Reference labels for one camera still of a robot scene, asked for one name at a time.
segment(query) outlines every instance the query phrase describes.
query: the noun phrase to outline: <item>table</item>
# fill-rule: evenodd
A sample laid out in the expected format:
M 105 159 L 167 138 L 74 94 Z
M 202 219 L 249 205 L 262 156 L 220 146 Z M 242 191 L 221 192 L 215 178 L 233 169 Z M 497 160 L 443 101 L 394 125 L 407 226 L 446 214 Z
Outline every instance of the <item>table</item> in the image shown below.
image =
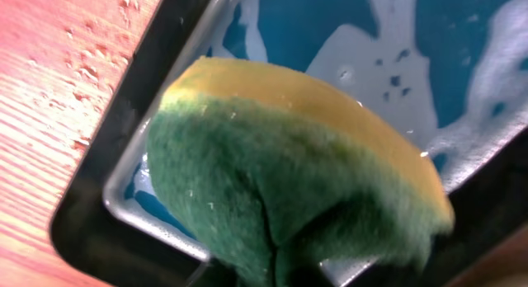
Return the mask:
M 99 286 L 48 224 L 158 0 L 0 0 L 0 286 Z

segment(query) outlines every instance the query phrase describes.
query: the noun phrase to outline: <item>soapy water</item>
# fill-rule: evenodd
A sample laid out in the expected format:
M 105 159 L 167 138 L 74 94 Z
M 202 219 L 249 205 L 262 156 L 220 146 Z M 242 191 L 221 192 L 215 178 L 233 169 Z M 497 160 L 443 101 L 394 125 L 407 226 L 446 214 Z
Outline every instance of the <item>soapy water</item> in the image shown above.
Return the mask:
M 448 192 L 526 126 L 528 0 L 467 0 L 474 9 L 465 0 L 324 1 L 295 9 L 289 0 L 230 0 L 207 56 L 285 65 L 341 89 L 424 150 Z M 437 5 L 447 2 L 467 14 L 442 14 Z M 311 21 L 277 22 L 275 12 Z M 155 198 L 146 162 L 145 155 L 125 198 L 192 237 Z M 346 263 L 331 264 L 336 285 L 365 269 L 355 264 L 335 276 Z

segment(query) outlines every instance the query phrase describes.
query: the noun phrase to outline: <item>sponge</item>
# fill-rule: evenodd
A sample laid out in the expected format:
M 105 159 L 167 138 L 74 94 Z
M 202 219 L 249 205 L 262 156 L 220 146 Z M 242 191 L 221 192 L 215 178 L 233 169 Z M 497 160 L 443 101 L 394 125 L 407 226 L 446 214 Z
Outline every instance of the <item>sponge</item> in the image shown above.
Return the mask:
M 431 161 L 360 103 L 288 68 L 202 58 L 149 123 L 156 195 L 249 287 L 326 259 L 424 266 L 454 213 Z

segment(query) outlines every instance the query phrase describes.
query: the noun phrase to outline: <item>baking pan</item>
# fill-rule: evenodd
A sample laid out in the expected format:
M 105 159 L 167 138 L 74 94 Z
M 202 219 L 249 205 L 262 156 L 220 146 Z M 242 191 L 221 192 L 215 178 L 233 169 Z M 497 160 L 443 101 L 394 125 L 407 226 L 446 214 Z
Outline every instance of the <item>baking pan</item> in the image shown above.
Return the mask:
M 526 126 L 528 29 L 520 23 L 528 20 L 526 5 L 528 0 L 210 0 L 172 69 L 160 76 L 157 96 L 104 185 L 104 205 L 131 227 L 197 261 L 210 260 L 206 247 L 157 201 L 144 152 L 159 97 L 201 55 L 270 62 L 331 83 L 430 156 L 446 192 L 455 194 Z M 341 286 L 369 265 L 321 261 L 321 270 Z

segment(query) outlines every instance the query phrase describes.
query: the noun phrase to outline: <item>green and yellow sponge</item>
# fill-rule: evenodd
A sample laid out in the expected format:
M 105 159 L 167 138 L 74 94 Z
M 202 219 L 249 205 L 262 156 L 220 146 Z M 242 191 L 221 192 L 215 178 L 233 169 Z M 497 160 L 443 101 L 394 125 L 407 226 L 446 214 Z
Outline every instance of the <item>green and yellow sponge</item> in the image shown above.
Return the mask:
M 288 68 L 199 59 L 148 134 L 162 203 L 240 284 L 377 257 L 423 266 L 454 214 L 428 158 L 349 96 Z

